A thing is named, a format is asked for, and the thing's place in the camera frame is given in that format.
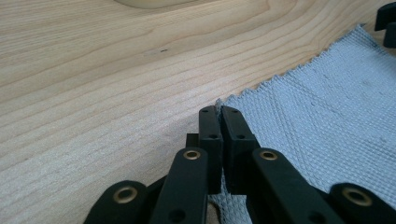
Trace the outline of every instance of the woven fabric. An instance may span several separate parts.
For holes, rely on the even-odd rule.
[[[262,147],[282,152],[312,186],[363,186],[396,208],[396,58],[358,26],[311,63],[230,96]],[[245,197],[210,201],[224,224],[251,223]]]

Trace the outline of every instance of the brass grommet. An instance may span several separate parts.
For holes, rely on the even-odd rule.
[[[201,157],[201,153],[199,153],[199,151],[189,150],[189,151],[186,151],[186,152],[183,154],[183,156],[184,156],[184,158],[186,158],[187,160],[195,161],[195,160],[197,160],[198,158]]]
[[[268,161],[274,161],[277,159],[277,155],[274,152],[271,151],[263,151],[260,153],[260,156]]]
[[[370,206],[373,204],[373,200],[359,189],[344,188],[343,195],[351,202],[360,206]]]
[[[129,194],[125,197],[121,196],[123,192],[128,192]],[[137,189],[131,186],[123,187],[118,189],[114,195],[113,200],[116,203],[128,203],[131,202],[137,196]]]

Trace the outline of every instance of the light wood surface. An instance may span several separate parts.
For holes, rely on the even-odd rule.
[[[0,2],[0,222],[81,223],[165,175],[197,112],[306,63],[389,1]]]

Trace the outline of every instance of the gray cloth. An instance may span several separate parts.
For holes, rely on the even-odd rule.
[[[358,26],[311,63],[230,96],[262,147],[312,186],[363,186],[396,208],[396,58]],[[244,196],[209,197],[222,223],[251,223]]]

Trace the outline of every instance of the wooden board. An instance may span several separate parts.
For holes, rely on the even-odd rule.
[[[358,23],[372,33],[387,2],[1,1],[0,222],[81,223],[110,185],[152,183],[201,107],[306,63]]]

